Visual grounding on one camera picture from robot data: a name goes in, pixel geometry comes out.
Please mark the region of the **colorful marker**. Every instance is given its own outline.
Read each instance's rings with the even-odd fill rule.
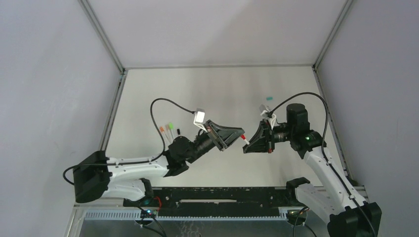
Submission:
[[[171,141],[173,141],[174,140],[174,137],[171,135],[171,133],[170,133],[170,128],[169,128],[169,124],[166,124],[166,134],[168,135],[168,137],[169,137],[169,139],[171,140]]]
[[[246,139],[244,134],[241,135],[240,137],[244,140],[244,142],[246,142],[246,144],[248,144],[248,145],[250,144],[250,142]]]
[[[165,129],[163,127],[160,127],[160,132],[163,134],[164,137],[166,137],[167,142],[170,144],[171,141],[170,141],[170,139],[169,139],[168,135],[166,134]]]
[[[171,137],[173,138],[173,140],[174,140],[174,138],[175,138],[175,133],[174,133],[174,131],[173,131],[173,123],[169,123],[169,130],[170,130],[170,134],[171,134]]]

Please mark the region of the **red wire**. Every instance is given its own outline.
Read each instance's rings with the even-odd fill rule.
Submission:
[[[155,197],[154,199],[157,199],[159,201],[159,209],[157,211],[160,211],[160,208],[162,208],[162,201],[160,200],[160,197]]]

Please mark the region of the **orange marker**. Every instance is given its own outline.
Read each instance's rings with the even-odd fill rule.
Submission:
[[[165,129],[163,127],[160,127],[160,132],[162,133],[162,135],[164,135],[164,137],[166,137],[168,144],[171,143],[168,135],[165,133]]]

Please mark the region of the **green marker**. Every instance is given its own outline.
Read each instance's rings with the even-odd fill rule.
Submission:
[[[174,131],[173,131],[173,123],[169,123],[169,130],[170,130],[170,133],[171,133],[171,137],[174,139],[175,138],[175,135],[174,135]]]

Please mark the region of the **white wall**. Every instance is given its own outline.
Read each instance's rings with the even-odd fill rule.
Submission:
[[[203,108],[205,120],[241,127],[251,139],[261,120],[261,104],[274,108],[301,91],[319,93],[311,67],[132,69],[126,77],[106,155],[149,157],[161,151],[160,137],[150,114],[145,113],[159,97],[170,98],[185,108]],[[266,101],[267,96],[273,99]],[[323,104],[312,97],[300,96],[286,105],[303,103],[311,128],[322,131],[325,125]],[[278,121],[287,120],[286,105],[277,110]],[[171,103],[156,103],[153,115],[158,126],[172,122],[190,139],[194,139],[199,130],[191,124],[189,114]],[[330,129],[326,142],[332,156],[338,157]],[[244,141],[238,140],[223,152],[212,149],[188,164],[187,172],[174,177],[150,177],[150,182],[154,187],[285,187],[287,181],[305,177],[314,186],[322,185],[289,143],[276,144],[273,154],[244,155],[244,145]],[[336,166],[342,170],[339,159]]]
[[[123,65],[313,64],[345,0],[90,0]]]
[[[417,236],[419,1],[354,3],[320,67],[345,157],[383,211],[382,236]]]
[[[1,1],[0,17],[0,235],[63,236],[61,173],[98,149],[119,72],[76,0]]]

